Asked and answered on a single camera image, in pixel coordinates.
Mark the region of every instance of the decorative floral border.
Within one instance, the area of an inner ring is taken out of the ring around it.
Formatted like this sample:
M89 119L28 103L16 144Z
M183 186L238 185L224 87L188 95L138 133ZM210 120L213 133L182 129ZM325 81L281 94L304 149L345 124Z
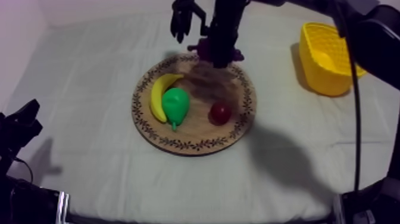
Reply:
M180 150L197 150L200 151L203 148L211 148L216 145L224 146L228 143L228 139L236 139L241 131L244 131L245 125L250 122L249 116L254 112L252 108L252 104L254 103L251 98L252 90L250 89L250 83L246 79L243 71L235 65L232 65L230 68L233 71L235 78L240 80L240 85L244 88L244 96L243 96L243 113L239 115L239 121L235 123L234 129L229 132L229 136L225 137L218 137L214 139L202 139L199 142L182 142L179 139L169 139L168 137L162 137L157 134L157 131L154 130L148 121L143 119L143 112L141 112L142 103L140 101L141 93L148 87L151 81L154 79L155 75L160 73L162 70L170 67L172 64L176 63L177 61L198 61L199 58L197 55L177 55L171 58L166 59L161 64L157 65L156 67L152 68L145 77L141 80L141 83L137 86L133 97L132 97L132 115L133 121L136 124L138 129L141 129L148 135L148 138L158 141L161 145L168 145Z

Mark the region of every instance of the white sheet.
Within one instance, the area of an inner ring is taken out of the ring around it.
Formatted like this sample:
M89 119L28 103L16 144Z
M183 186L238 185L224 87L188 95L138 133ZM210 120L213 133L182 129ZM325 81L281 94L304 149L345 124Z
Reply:
M240 65L257 92L255 127L229 149L178 157L148 144L132 122L131 97L155 63L183 45L169 32L171 12L133 14L51 30L7 108L41 104L40 136L21 151L35 183L71 194L71 211L109 220L282 222L322 216L354 178L352 93L327 98L296 77L301 25L329 20L305 9L252 3L243 15ZM360 80L361 186L385 176L400 95L367 75ZM10 173L27 177L24 167Z

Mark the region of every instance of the plastic fruit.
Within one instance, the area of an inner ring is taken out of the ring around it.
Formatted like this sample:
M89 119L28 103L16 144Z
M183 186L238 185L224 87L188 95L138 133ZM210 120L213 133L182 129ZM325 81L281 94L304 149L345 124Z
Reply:
M182 124L190 105L189 95L180 88L171 88L162 96L162 109L172 124L172 130Z
M163 94L168 87L181 78L183 78L182 74L164 74L155 81L151 89L150 109L153 116L160 122L167 122L167 117L161 105Z
M216 125L226 124L231 115L231 108L223 102L214 103L210 109L210 118Z

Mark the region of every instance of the red apple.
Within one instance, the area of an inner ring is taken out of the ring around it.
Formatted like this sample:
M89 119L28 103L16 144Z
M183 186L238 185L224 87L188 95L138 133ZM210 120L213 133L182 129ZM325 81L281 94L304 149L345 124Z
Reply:
M226 124L231 115L231 108L224 102L216 102L210 109L210 118L216 125Z

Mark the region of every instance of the green pear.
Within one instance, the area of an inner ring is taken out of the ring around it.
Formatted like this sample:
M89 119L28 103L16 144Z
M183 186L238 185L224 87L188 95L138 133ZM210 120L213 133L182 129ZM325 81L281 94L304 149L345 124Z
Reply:
M162 96L161 105L172 124L172 130L176 131L176 126L182 124L189 111L189 95L183 89L171 88Z

